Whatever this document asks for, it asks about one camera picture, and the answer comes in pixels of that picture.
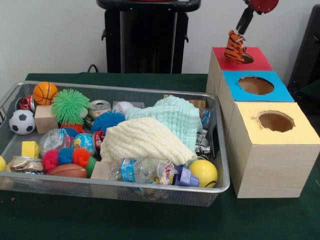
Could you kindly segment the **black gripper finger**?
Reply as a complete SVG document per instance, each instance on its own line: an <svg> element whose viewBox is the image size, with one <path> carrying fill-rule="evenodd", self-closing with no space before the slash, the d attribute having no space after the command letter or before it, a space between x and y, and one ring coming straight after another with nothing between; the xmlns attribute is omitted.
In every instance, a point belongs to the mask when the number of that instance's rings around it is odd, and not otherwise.
<svg viewBox="0 0 320 240"><path fill-rule="evenodd" d="M238 33L244 35L252 18L254 16L253 9L245 9L239 22L238 22Z"/></svg>
<svg viewBox="0 0 320 240"><path fill-rule="evenodd" d="M247 28L249 24L250 19L250 8L247 7L243 14L240 17L240 20L238 21L238 24L236 25L236 28Z"/></svg>

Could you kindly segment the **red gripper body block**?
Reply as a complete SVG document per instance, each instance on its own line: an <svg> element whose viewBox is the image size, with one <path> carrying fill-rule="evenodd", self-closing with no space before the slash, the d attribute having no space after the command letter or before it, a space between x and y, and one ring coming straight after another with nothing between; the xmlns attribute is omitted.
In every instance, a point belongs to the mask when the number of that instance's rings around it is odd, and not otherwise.
<svg viewBox="0 0 320 240"><path fill-rule="evenodd" d="M244 1L254 12L267 14L274 10L279 0L245 0Z"/></svg>

